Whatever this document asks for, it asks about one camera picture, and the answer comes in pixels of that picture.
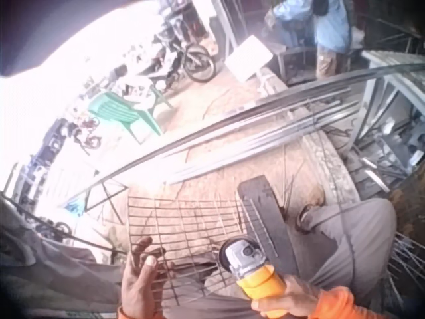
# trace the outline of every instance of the concrete floor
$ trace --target concrete floor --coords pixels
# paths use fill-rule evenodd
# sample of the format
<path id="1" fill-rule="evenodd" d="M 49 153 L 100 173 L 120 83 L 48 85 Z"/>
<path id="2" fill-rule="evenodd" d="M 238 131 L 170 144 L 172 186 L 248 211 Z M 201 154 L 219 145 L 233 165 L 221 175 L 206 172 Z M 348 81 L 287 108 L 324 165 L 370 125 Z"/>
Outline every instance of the concrete floor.
<path id="1" fill-rule="evenodd" d="M 135 125 L 133 128 L 136 135 L 139 137 L 139 140 L 144 141 L 139 145 L 119 126 L 102 123 L 98 128 L 99 131 L 96 131 L 96 133 L 103 136 L 103 144 L 100 150 L 92 152 L 89 157 L 90 163 L 101 173 L 114 171 L 148 152 L 148 150 L 174 140 L 179 136 L 184 136 L 195 128 L 205 125 L 205 122 L 214 119 L 214 117 L 219 117 L 224 112 L 258 99 L 260 97 L 258 87 L 259 82 L 256 78 L 252 78 L 246 83 L 241 84 L 236 81 L 227 69 L 223 69 L 216 78 L 207 84 L 184 81 L 181 83 L 177 92 L 168 94 L 169 101 L 175 107 L 175 110 L 168 110 L 165 105 L 155 109 L 155 117 L 165 131 L 163 136 L 153 136 L 142 124 Z M 302 150 L 299 141 L 294 141 L 286 145 L 286 147 L 278 147 L 270 152 L 260 154 L 183 183 L 167 185 L 163 182 L 170 167 L 176 168 L 187 162 L 202 160 L 202 158 L 208 157 L 212 151 L 218 148 L 266 128 L 282 124 L 286 120 L 285 114 L 274 116 L 273 118 L 269 118 L 267 122 L 259 123 L 256 126 L 242 129 L 175 154 L 166 161 L 153 161 L 147 165 L 135 167 L 115 178 L 116 181 L 128 186 L 129 189 L 114 197 L 112 204 L 120 215 L 121 220 L 126 224 L 129 214 L 143 217 L 145 216 L 144 214 L 151 214 L 152 212 L 152 209 L 132 208 L 129 210 L 128 203 L 130 202 L 130 204 L 134 205 L 134 199 L 130 199 L 129 201 L 129 196 L 143 197 L 145 199 L 155 198 L 155 205 L 157 207 L 163 205 L 163 202 L 161 202 L 162 199 L 172 200 L 174 204 L 176 201 L 191 200 L 198 202 L 209 201 L 209 203 L 219 203 L 219 205 L 222 205 L 222 201 L 229 201 L 231 203 L 231 201 L 235 200 L 236 189 L 241 182 L 264 174 L 270 182 L 280 205 L 283 205 L 285 201 L 283 189 L 287 188 L 291 180 L 294 179 L 288 212 L 291 215 L 295 215 L 305 205 L 308 193 L 317 185 L 314 171 L 311 169 L 309 160 Z M 118 190 L 118 187 L 114 185 L 107 184 L 106 187 L 110 193 Z M 97 188 L 92 191 L 89 204 L 103 198 L 105 198 L 103 190 Z M 164 213 L 168 214 L 167 216 L 170 219 L 175 220 L 178 220 L 178 214 L 180 214 L 178 208 L 168 209 Z M 139 219 L 138 223 L 141 221 L 147 222 L 147 219 Z M 209 220 L 209 223 L 213 225 L 218 225 L 218 222 L 219 220 Z M 185 219 L 184 223 L 200 223 L 200 221 L 198 218 Z M 236 223 L 232 221 L 229 224 L 225 223 L 222 225 L 235 227 Z M 168 239 L 170 241 L 183 241 L 184 234 L 179 230 L 181 231 L 182 229 L 176 227 L 170 229 L 162 228 L 160 232 L 176 233 L 175 236 L 171 235 Z M 187 246 L 197 246 L 197 251 L 202 250 L 202 245 L 205 242 L 205 232 L 203 233 L 199 229 L 197 230 L 192 234 L 190 244 L 186 242 L 185 245 L 174 249 L 175 257 L 180 258 L 187 255 L 189 253 Z M 146 227 L 133 227 L 131 232 L 137 234 L 146 233 L 147 229 Z M 107 247 L 115 247 L 123 251 L 128 251 L 129 249 L 128 227 L 120 224 L 119 219 L 114 215 L 112 206 L 108 202 L 79 218 L 76 224 L 75 235 Z M 231 235 L 237 234 L 223 233 L 222 237 L 216 238 L 216 241 L 219 242 Z M 91 248 L 82 243 L 75 242 L 74 244 L 79 247 Z M 210 249 L 211 246 L 208 247 L 208 245 L 205 245 L 204 250 Z M 92 250 L 98 262 L 108 262 L 109 252 L 97 249 Z"/>

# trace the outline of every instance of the metal mesh grid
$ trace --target metal mesh grid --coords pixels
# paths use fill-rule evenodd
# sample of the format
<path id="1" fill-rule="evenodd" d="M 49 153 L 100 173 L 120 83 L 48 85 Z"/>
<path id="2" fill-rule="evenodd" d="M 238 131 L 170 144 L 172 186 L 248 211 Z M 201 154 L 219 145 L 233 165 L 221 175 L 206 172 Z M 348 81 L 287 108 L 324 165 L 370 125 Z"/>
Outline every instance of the metal mesh grid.
<path id="1" fill-rule="evenodd" d="M 146 236 L 149 251 L 165 249 L 159 261 L 174 264 L 164 287 L 162 308 L 196 300 L 235 283 L 218 265 L 218 250 L 229 238 L 255 230 L 256 240 L 270 240 L 251 201 L 180 201 L 129 197 L 127 227 L 132 251 Z"/>

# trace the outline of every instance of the foot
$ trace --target foot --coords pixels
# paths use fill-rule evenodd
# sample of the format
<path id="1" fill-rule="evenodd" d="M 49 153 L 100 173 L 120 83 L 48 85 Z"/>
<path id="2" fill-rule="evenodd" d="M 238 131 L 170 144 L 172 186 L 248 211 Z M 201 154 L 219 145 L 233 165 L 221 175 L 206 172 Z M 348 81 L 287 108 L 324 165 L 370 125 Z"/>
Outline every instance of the foot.
<path id="1" fill-rule="evenodd" d="M 315 187 L 311 190 L 306 205 L 309 206 L 323 206 L 325 205 L 326 194 L 323 187 L 319 184 L 316 184 Z"/>
<path id="2" fill-rule="evenodd" d="M 298 213 L 297 218 L 296 218 L 296 230 L 299 231 L 300 233 L 309 233 L 309 231 L 303 229 L 302 227 L 302 222 L 305 219 L 305 217 L 307 216 L 307 212 L 312 208 L 312 207 L 321 207 L 323 205 L 325 205 L 325 201 L 326 201 L 326 195 L 325 195 L 325 190 L 323 189 L 323 187 L 319 184 L 317 184 L 310 192 L 308 198 L 307 198 L 307 203 L 305 204 L 304 208 Z"/>

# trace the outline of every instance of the angle grinder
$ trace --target angle grinder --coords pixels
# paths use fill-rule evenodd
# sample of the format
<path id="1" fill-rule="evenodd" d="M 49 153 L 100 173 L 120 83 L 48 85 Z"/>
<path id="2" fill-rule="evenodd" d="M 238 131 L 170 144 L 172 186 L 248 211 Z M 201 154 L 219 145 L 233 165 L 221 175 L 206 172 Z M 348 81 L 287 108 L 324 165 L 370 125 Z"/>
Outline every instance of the angle grinder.
<path id="1" fill-rule="evenodd" d="M 247 236 L 228 239 L 220 248 L 218 259 L 221 266 L 232 273 L 236 283 L 251 299 L 281 296 L 286 290 L 285 282 L 276 274 L 259 244 Z M 269 318 L 280 318 L 286 310 L 266 313 Z"/>

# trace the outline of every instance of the bright sky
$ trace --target bright sky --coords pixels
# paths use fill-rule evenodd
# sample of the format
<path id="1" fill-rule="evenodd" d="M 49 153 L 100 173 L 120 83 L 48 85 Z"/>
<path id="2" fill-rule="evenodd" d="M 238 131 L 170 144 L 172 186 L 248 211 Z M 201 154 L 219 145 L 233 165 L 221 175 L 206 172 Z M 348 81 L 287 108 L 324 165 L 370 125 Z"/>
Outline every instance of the bright sky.
<path id="1" fill-rule="evenodd" d="M 80 93 L 90 72 L 109 72 L 132 44 L 151 39 L 162 22 L 154 14 L 158 10 L 157 3 L 144 1 L 112 11 L 74 35 L 38 68 L 0 78 L 0 185 L 16 161 L 41 147 L 46 131 Z M 94 61 L 92 70 L 85 63 L 88 56 Z"/>

